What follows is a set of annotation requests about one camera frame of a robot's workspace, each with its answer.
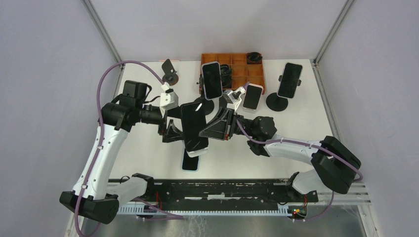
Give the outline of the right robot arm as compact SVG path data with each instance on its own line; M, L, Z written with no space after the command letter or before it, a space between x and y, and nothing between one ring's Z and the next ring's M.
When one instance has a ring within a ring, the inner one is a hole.
M296 172L289 179L285 194L291 201L324 188L344 195L352 183L363 179L361 161L337 138L287 138L277 134L272 117L247 119L232 109L220 108L199 132L200 137L218 140L229 140L233 135L247 137L250 150L257 156L288 158L312 166L311 170Z

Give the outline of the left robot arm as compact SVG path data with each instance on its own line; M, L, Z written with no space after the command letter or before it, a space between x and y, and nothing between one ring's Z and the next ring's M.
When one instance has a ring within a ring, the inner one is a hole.
M128 80L122 94L101 109L97 135L86 166L72 190L59 201L73 213L102 224L111 223L121 206L139 197L150 201L156 193L154 178L135 173L127 181L108 187L117 154L136 123L155 124L163 134L158 107L145 105L151 86Z

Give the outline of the white folding phone stand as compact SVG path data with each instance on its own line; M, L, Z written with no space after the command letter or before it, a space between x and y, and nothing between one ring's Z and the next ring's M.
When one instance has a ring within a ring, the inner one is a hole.
M200 149L200 150L196 150L196 151L185 151L186 152L186 154L188 155L188 157L190 157L190 158L194 158L194 157L199 157L199 156L201 156L201 155L204 155L204 154L206 154L207 152L209 151L209 148L207 147L207 148L203 148L203 149Z

